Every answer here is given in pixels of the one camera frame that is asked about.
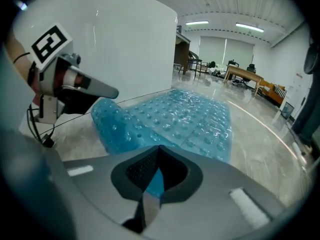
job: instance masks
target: marble floor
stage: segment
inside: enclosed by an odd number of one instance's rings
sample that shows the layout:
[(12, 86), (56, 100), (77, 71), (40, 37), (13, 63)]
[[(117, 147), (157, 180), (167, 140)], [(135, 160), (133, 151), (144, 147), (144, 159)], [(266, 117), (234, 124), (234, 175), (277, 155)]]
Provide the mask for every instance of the marble floor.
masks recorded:
[[(267, 188), (285, 205), (301, 199), (311, 185), (303, 163), (293, 153), (294, 139), (278, 108), (248, 89), (222, 83), (222, 79), (194, 72), (182, 75), (174, 70), (172, 88), (196, 91), (225, 102), (230, 108), (232, 150), (230, 163)], [(133, 106), (163, 92), (118, 103)], [(63, 161), (107, 155), (91, 115), (77, 117), (55, 128), (55, 149)]]

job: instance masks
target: ceiling light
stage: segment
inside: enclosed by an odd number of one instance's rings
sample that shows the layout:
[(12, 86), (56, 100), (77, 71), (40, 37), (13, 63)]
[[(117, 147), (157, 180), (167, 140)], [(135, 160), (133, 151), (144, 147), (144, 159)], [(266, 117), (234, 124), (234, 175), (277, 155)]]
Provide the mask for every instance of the ceiling light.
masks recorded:
[(196, 24), (208, 24), (209, 21), (195, 21), (195, 22), (187, 22), (186, 25), (196, 25)]
[(246, 29), (251, 29), (251, 30), (255, 30), (255, 31), (259, 31), (259, 32), (265, 32), (263, 29), (257, 28), (257, 27), (254, 27), (254, 26), (244, 25), (244, 24), (240, 24), (240, 23), (236, 23), (235, 25), (236, 25), (237, 27), (242, 27), (242, 28), (246, 28)]

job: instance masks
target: blue bubble wrap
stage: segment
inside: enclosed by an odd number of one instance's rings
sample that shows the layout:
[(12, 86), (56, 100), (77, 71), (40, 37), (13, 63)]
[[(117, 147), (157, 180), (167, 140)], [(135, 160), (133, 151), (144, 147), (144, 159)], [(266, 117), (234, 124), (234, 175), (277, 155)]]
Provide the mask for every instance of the blue bubble wrap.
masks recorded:
[[(225, 163), (230, 160), (229, 107), (193, 91), (174, 89), (126, 110), (110, 99), (103, 99), (94, 105), (91, 116), (111, 155), (166, 145)], [(163, 188), (158, 169), (146, 191), (159, 198)]]

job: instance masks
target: wooden table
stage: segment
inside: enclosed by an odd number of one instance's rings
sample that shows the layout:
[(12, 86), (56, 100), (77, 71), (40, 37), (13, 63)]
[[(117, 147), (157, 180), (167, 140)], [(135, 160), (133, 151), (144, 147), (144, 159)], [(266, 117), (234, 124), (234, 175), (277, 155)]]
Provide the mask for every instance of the wooden table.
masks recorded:
[(230, 74), (233, 74), (233, 75), (236, 75), (236, 76), (239, 76), (239, 77), (242, 77), (242, 78), (250, 79), (250, 80), (255, 82), (255, 88), (254, 88), (254, 92), (253, 93), (254, 93), (254, 96), (257, 95), (258, 87), (260, 85), (260, 81), (264, 79), (262, 76), (257, 75), (255, 73), (252, 73), (252, 72), (250, 72), (248, 70), (239, 68), (237, 66), (227, 65), (227, 67), (228, 67), (228, 69), (227, 69), (227, 72), (225, 73), (225, 77), (224, 77), (224, 80), (223, 80), (224, 83), (227, 82), (227, 79), (228, 79)]

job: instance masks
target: orange sofa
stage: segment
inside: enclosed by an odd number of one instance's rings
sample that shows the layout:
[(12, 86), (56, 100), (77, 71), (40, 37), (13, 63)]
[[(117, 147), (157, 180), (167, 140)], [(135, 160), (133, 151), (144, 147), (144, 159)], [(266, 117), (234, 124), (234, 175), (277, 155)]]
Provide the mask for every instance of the orange sofa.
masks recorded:
[[(273, 101), (275, 101), (276, 103), (278, 103), (279, 105), (282, 104), (282, 102), (284, 101), (283, 98), (281, 98), (276, 92), (275, 92), (275, 84), (274, 83), (269, 83), (265, 80), (262, 80), (260, 82), (260, 86), (262, 86), (261, 90), (262, 93), (264, 93), (266, 96), (268, 96), (270, 99), (272, 99)], [(268, 87), (270, 88), (270, 91), (267, 91), (266, 89), (264, 89), (263, 87)], [(278, 85), (279, 88), (281, 88), (282, 90), (285, 90), (286, 88), (284, 86)]]

